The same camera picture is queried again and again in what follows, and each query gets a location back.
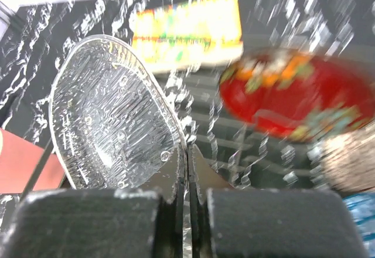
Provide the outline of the brown patterned bowl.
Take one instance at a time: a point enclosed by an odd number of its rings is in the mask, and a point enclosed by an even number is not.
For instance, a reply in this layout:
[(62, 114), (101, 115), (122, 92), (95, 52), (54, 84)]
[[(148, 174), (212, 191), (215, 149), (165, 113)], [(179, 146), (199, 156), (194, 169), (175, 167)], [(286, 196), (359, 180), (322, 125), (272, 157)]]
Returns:
[(346, 193), (374, 191), (374, 122), (325, 137), (307, 153), (333, 189)]

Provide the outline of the red floral plate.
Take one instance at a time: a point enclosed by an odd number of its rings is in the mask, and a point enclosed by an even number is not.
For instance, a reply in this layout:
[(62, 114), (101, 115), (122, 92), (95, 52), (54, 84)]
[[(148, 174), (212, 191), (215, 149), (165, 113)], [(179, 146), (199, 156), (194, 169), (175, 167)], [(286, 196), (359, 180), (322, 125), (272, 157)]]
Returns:
[(293, 49), (243, 55), (221, 74), (219, 93), (235, 118), (295, 142), (374, 120), (374, 77), (361, 64)]

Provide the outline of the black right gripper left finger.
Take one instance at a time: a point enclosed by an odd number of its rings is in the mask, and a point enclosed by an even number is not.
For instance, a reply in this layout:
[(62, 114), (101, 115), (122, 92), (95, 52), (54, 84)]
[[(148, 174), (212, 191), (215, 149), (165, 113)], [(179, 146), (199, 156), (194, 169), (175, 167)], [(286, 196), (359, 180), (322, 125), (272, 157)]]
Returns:
[(137, 189), (57, 189), (25, 196), (2, 257), (182, 257), (186, 150)]

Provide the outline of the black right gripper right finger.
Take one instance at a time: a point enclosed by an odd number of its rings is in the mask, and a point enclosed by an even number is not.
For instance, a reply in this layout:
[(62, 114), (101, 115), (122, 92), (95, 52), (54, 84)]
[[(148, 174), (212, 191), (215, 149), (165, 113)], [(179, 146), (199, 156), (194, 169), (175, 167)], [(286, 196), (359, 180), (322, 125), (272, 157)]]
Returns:
[(193, 257), (367, 257), (341, 197), (233, 188), (195, 145), (187, 156)]

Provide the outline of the blue patterned bowl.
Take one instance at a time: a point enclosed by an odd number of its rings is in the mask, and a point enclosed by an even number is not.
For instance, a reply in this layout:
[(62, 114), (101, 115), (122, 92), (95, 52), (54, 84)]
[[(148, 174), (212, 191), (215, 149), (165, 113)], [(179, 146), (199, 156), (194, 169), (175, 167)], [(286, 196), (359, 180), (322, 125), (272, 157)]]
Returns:
[(348, 196), (343, 201), (353, 217), (369, 256), (374, 257), (374, 192)]

